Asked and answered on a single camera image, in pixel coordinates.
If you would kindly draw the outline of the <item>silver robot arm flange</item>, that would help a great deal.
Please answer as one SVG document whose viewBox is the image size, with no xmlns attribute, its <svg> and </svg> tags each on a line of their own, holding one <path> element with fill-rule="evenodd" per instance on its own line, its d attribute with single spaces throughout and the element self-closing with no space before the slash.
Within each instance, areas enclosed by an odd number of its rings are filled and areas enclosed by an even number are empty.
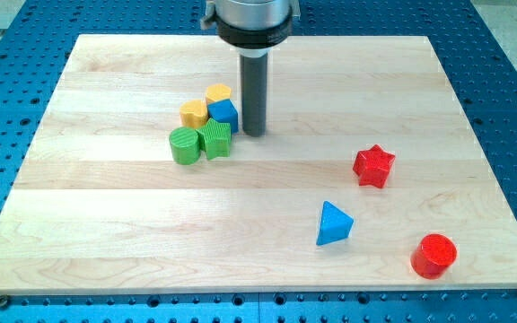
<svg viewBox="0 0 517 323">
<path fill-rule="evenodd" d="M 200 28 L 215 26 L 220 39 L 247 58 L 260 58 L 292 33 L 298 0 L 209 0 Z"/>
</svg>

